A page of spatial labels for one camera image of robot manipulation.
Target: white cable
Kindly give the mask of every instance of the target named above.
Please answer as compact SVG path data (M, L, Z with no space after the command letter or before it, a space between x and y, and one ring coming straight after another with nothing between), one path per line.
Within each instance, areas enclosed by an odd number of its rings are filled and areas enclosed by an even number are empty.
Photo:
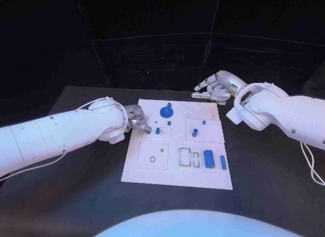
M3 179L0 179L0 181L4 180L4 179L7 179L9 177L17 175L19 173L22 173L22 172L25 172L25 171L29 171L29 170L32 170L32 169L38 169L38 168L40 168L40 167L43 167L43 166L46 166L46 165L53 164L55 162L58 162L58 161L63 158L65 155L66 155L66 153L63 153L63 155L62 155L53 162L50 162L50 163L48 163L48 164L43 164L43 165L40 165L40 166L36 166L36 167L33 167L33 168L29 168L29 169L25 169L25 170L22 170L22 171L19 171L17 173L15 173L15 174L9 175L7 177L4 177Z
M91 102L88 102L85 105L82 105L76 110L79 110L84 106L89 105L91 103L99 101L99 100L105 100L107 98L99 98L99 99L95 99L92 100Z
M308 145L306 145L305 143L299 142L299 144L301 144L301 150L302 150L304 155L305 155L305 158L306 158L308 166L309 166L309 168L311 168L311 176L312 176L312 179L314 179L314 181L315 181L318 184L321 184L321 185L325 186L325 181L324 181L324 179L321 178L321 176L318 175L318 173L316 173L315 170L314 170L314 163L315 163L315 160L314 160L312 151L311 151L311 149L309 149L309 147L308 147ZM304 144L305 144L305 147L306 147L306 149L308 149L308 151L309 151L309 154L311 154L311 157L312 157L312 164L311 164L309 159L308 159L308 157L306 157L306 153L305 153L305 150L304 150ZM316 175L316 177L319 178L319 180L322 181L322 183L315 179L314 174Z

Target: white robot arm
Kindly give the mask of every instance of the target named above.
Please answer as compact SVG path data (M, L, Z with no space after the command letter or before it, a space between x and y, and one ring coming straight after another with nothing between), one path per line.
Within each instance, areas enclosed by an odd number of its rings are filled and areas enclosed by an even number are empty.
M131 128L151 130L140 105L122 106L109 97L88 104L75 111L0 128L0 177L96 139L111 144L122 141Z
M234 124L242 121L262 131L270 123L298 141L325 150L325 100L306 96L289 96L269 83L246 84L227 71L219 71L194 88L207 86L207 92L193 93L224 105L233 95L234 107L226 114Z

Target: white board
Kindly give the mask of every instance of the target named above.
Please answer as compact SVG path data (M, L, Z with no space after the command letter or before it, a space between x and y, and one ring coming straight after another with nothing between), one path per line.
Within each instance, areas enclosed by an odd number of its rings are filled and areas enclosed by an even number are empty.
M170 118L163 118L160 109L167 106L167 103L171 103L174 113ZM216 103L140 100L138 104L153 131L150 134L140 130L131 132L121 181L232 190ZM190 149L190 166L180 165L180 148ZM204 150L213 151L216 167L211 169L204 167ZM193 153L199 153L199 167L194 167ZM220 156L226 158L226 170L222 169Z

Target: dark table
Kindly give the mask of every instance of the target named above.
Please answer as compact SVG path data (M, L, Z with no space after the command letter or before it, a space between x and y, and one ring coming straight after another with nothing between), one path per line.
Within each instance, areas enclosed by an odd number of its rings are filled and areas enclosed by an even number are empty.
M201 101L190 92L68 86L50 114L105 96L122 105L137 104L140 98ZM325 237L325 187L311 179L299 142L275 125L262 132L243 123L234 125L226 117L232 106L229 102L219 107L232 191L122 183L127 133L119 143L96 141L55 164L6 180L0 189L0 236L92 236L138 215L201 209L255 218L304 236ZM325 178L325 151L312 151Z

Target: robotic hand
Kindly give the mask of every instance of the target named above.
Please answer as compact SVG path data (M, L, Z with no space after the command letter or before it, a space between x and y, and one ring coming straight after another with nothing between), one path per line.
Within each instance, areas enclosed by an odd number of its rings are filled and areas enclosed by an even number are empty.
M227 118L234 124L242 121L262 131L276 124L288 137L325 150L325 100L291 96L273 84L246 84L227 71L211 75L194 90L207 87L207 92L194 92L193 98L210 99L219 105L234 96L234 105Z
M2 127L0 177L96 139L115 144L131 128L151 130L141 106L122 106L109 97L91 101L73 111Z

